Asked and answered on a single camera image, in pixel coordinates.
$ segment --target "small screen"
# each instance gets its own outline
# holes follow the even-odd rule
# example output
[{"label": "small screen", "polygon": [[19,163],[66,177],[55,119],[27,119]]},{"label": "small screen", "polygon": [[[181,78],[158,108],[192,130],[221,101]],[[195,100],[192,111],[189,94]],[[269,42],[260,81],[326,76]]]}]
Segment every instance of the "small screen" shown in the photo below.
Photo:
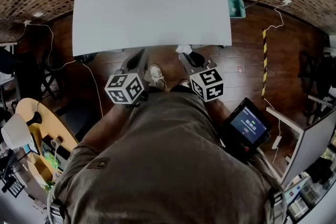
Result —
[{"label": "small screen", "polygon": [[246,107],[231,121],[231,125],[252,144],[266,131],[262,122]]}]

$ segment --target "gray t-shirt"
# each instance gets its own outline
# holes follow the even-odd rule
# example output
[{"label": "gray t-shirt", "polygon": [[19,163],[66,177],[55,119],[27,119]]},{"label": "gray t-shirt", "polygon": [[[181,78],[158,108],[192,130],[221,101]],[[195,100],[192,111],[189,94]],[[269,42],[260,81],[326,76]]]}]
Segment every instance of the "gray t-shirt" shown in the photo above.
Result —
[{"label": "gray t-shirt", "polygon": [[66,223],[261,223],[269,188],[221,149],[196,95],[171,92],[151,94],[101,154],[80,143],[54,196]]}]

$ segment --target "shirt logo patch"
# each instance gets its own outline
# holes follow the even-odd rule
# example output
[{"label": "shirt logo patch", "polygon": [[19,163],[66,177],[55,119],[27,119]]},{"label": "shirt logo patch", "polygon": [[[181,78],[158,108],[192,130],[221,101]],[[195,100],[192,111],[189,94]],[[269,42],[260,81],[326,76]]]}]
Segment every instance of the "shirt logo patch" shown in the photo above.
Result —
[{"label": "shirt logo patch", "polygon": [[87,169],[105,169],[109,161],[110,158],[94,159]]}]

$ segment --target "sneaker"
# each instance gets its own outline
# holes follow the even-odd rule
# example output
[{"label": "sneaker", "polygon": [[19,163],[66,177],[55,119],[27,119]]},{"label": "sneaker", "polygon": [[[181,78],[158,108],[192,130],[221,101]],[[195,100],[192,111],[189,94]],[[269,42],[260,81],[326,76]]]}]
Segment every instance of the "sneaker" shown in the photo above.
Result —
[{"label": "sneaker", "polygon": [[161,68],[158,65],[151,65],[150,73],[152,80],[154,81],[155,87],[161,90],[166,90],[167,83],[165,82],[164,77],[162,76]]},{"label": "sneaker", "polygon": [[190,83],[186,79],[181,80],[180,85],[190,88]]}]

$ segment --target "table top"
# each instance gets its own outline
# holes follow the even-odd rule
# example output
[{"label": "table top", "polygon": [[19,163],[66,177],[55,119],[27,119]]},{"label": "table top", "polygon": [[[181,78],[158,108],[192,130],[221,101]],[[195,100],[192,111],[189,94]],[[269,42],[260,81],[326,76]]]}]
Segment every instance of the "table top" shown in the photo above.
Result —
[{"label": "table top", "polygon": [[[72,136],[70,131],[62,124],[58,116],[51,112],[48,108],[46,108],[42,103],[39,103],[32,98],[23,98],[17,104],[15,113],[20,114],[22,118],[27,122],[32,119],[34,113],[37,111],[37,104],[38,112],[42,117],[42,123],[34,123],[29,128],[38,130],[42,138],[47,135],[49,135],[52,139],[61,137],[62,147],[67,151],[71,152],[77,146],[76,139]],[[49,168],[51,173],[54,172],[55,169],[52,167],[50,162],[48,162],[42,155],[32,155],[34,156],[35,161],[42,161]]]},{"label": "table top", "polygon": [[231,46],[227,0],[75,0],[74,56],[159,45]]}]

